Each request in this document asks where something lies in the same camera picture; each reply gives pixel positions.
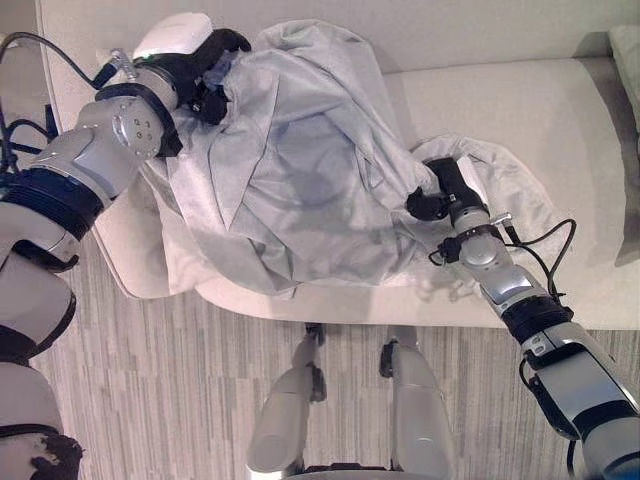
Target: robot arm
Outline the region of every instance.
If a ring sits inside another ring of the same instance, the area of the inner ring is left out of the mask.
[[[558,433],[582,442],[589,471],[607,479],[635,478],[624,475],[640,472],[637,401],[611,357],[571,321],[572,312],[513,263],[458,163],[451,158],[427,163],[443,194],[426,197],[417,191],[407,208],[426,221],[450,216],[457,236],[440,245],[441,256],[445,263],[459,260],[478,281],[535,372],[529,390]]]
[[[246,39],[213,30],[204,14],[170,17],[147,34],[133,64],[114,56],[128,82],[102,88],[28,169],[0,173],[0,478],[77,476],[81,449],[61,435],[53,392],[29,367],[75,311],[54,273],[77,263],[82,237],[146,160],[177,155],[173,110],[188,105],[210,123],[224,117],[226,99],[201,77],[238,49],[250,50]],[[44,473],[54,470],[65,476]]]

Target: gray wall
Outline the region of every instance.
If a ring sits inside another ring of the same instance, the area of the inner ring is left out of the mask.
[[[0,32],[16,31],[37,32],[34,0],[2,0]],[[44,105],[49,103],[49,94],[40,47],[34,42],[22,41],[5,54],[0,66],[0,96],[7,123],[28,118],[44,125]],[[13,141],[40,147],[46,144],[40,134],[28,127],[18,128]],[[31,157],[21,154],[20,160]]]

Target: couch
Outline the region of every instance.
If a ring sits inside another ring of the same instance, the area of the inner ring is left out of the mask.
[[[407,148],[457,133],[504,145],[578,222],[557,275],[576,320],[589,328],[640,328],[640,176],[637,131],[607,32],[639,24],[635,0],[167,0],[38,3],[39,29],[86,71],[96,51],[132,49],[157,21],[207,13],[249,40],[274,23],[318,18],[374,48]],[[71,128],[92,92],[45,52],[57,121]],[[94,231],[124,294],[158,298],[167,279],[162,225],[141,178]],[[260,295],[220,274],[193,288],[207,301],[269,319],[499,327],[471,292],[442,288],[300,286],[292,299]]]

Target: wire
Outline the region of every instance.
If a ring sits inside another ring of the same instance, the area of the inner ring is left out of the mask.
[[[573,469],[573,455],[575,451],[576,451],[576,441],[570,440],[569,447],[567,448],[567,472],[569,472],[569,475],[571,476],[571,478],[575,478],[576,476]]]
[[[551,268],[548,268],[545,262],[542,260],[542,258],[540,258],[540,256],[533,249],[529,248],[529,245],[534,245],[538,242],[541,242],[549,238],[551,235],[556,233],[560,228],[564,227],[565,225],[571,225],[571,228],[569,229],[567,238],[565,239],[564,244],[560,249],[560,253],[558,253],[558,256],[553,262],[553,265],[551,266]],[[540,267],[542,268],[545,276],[547,277],[547,290],[549,291],[549,295],[551,295],[553,299],[558,303],[560,303],[560,297],[562,297],[564,293],[558,293],[558,288],[556,287],[554,276],[556,271],[558,270],[558,267],[560,266],[560,263],[562,262],[562,259],[564,258],[565,254],[569,250],[569,246],[573,241],[573,237],[576,234],[577,228],[578,228],[578,223],[573,218],[567,218],[566,220],[563,220],[560,223],[558,223],[556,226],[554,226],[551,230],[549,230],[547,233],[545,233],[541,237],[535,238],[533,240],[529,240],[527,242],[506,244],[507,247],[522,248],[523,250],[526,250],[527,252],[529,252],[536,259],[536,261],[540,264]]]
[[[11,140],[13,132],[15,132],[18,127],[22,126],[33,128],[43,137],[45,137],[47,141],[53,140],[53,135],[51,135],[51,133],[49,133],[44,127],[41,127],[36,122],[32,122],[31,120],[27,120],[26,118],[19,118],[18,120],[15,120],[9,124],[9,126],[7,127],[7,130],[9,131],[9,140]]]
[[[96,89],[96,90],[98,89],[96,83],[94,83],[94,81],[91,80],[87,76],[87,74],[84,73],[80,69],[80,67],[78,67],[78,65],[73,60],[71,60],[71,58],[66,53],[64,53],[64,51],[60,47],[58,47],[53,42],[47,40],[46,38],[43,38],[40,35],[36,35],[35,33],[14,32],[7,35],[5,39],[2,41],[2,43],[0,43],[0,63],[2,63],[2,59],[4,58],[4,55],[9,48],[9,45],[12,42],[15,42],[16,40],[21,38],[27,38],[29,40],[33,40],[35,42],[41,43],[46,47],[49,47],[54,52],[56,52],[65,62],[67,62],[69,66],[73,69],[73,71],[76,72],[80,76],[80,78],[82,78],[82,80],[88,83],[93,89]],[[40,131],[40,128],[42,127],[38,125],[37,127],[34,126],[34,128]],[[7,127],[7,124],[5,122],[4,113],[2,111],[2,102],[0,102],[0,134],[2,135],[2,157],[0,158],[0,173],[5,173],[7,170],[9,170],[9,168],[12,168],[16,172],[18,171],[18,166],[16,165],[17,157],[13,154],[11,149],[11,138],[10,138],[11,133],[12,133],[12,130],[10,130],[9,127]]]
[[[80,78],[82,78],[82,80],[87,82],[92,88],[95,88],[93,80],[91,80],[89,76],[84,73],[80,69],[80,67],[78,67],[78,65],[73,60],[71,60],[71,58],[66,53],[64,53],[64,51],[60,47],[58,47],[55,43],[47,40],[46,38],[43,38],[40,35],[36,35],[35,33],[14,32],[7,35],[0,44],[0,63],[2,63],[2,58],[4,57],[4,54],[7,51],[9,45],[20,38],[28,38],[29,40],[42,43],[43,45],[49,47],[51,50],[56,52],[65,62],[67,62],[69,66],[80,76]]]
[[[13,153],[9,143],[9,132],[7,124],[4,121],[4,113],[2,111],[2,101],[0,101],[0,134],[2,135],[2,158],[0,158],[0,173],[9,170],[13,161]]]
[[[531,390],[531,387],[529,386],[529,381],[524,376],[524,366],[526,365],[526,363],[527,363],[527,360],[524,358],[520,361],[520,366],[518,367],[518,374],[520,375],[520,380],[522,380],[523,385],[527,387],[527,390]]]
[[[573,237],[576,234],[576,230],[578,229],[578,223],[573,218],[568,218],[568,219],[563,220],[562,222],[560,222],[556,227],[554,227],[554,230],[553,230],[553,232],[555,232],[560,227],[562,227],[564,225],[567,225],[567,224],[571,225],[571,228],[569,229],[569,234],[567,235],[567,239],[564,241],[564,245],[562,246],[562,250],[560,250],[560,253],[556,257],[556,261],[553,262],[553,265],[551,266],[551,269],[549,270],[549,278],[548,278],[548,281],[547,281],[547,289],[549,290],[549,293],[551,293],[551,295],[554,298],[556,298],[556,300],[559,300],[560,294],[556,290],[555,284],[553,282],[553,276],[555,275],[556,271],[558,270],[558,267],[560,266],[560,263],[562,262],[562,259],[564,258],[565,254],[567,253],[567,250],[569,250],[569,245],[571,245],[571,242],[573,241]]]
[[[11,150],[24,152],[24,153],[31,153],[33,155],[37,155],[40,152],[42,152],[41,148],[31,147],[29,145],[23,145],[21,143],[16,143],[16,142],[11,142]]]
[[[436,261],[435,261],[435,259],[434,259],[434,256],[435,256],[436,254],[438,254],[438,253],[440,253],[440,251],[439,251],[439,250],[435,250],[435,251],[433,251],[433,252],[431,252],[431,253],[429,254],[429,257],[428,257],[428,258],[429,258],[429,261],[430,261],[431,263],[433,263],[436,267],[442,267],[442,266],[444,266],[444,262],[443,262],[443,263],[436,262]]]
[[[549,267],[547,267],[547,264],[544,263],[544,260],[542,260],[542,258],[540,258],[540,255],[538,255],[535,252],[535,250],[533,250],[532,248],[530,248],[530,247],[528,247],[526,245],[518,245],[518,244],[513,244],[513,243],[505,243],[504,246],[505,247],[521,248],[525,252],[529,253],[533,258],[535,258],[535,260],[540,265],[540,268],[544,272],[544,278],[547,278],[547,279],[549,278],[549,275],[551,273],[551,272],[549,272]]]

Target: white sheet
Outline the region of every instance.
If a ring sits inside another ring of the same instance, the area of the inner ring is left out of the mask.
[[[270,28],[233,67],[225,91],[224,125],[178,113],[183,152],[146,172],[172,292],[216,270],[285,296],[300,282],[428,282],[435,267],[425,252],[451,234],[450,224],[420,224],[404,201],[418,185],[436,188],[421,163],[430,158],[470,154],[492,209],[516,214],[523,238],[557,219],[544,188],[499,146],[440,137],[412,158],[369,45],[347,30],[317,21]]]

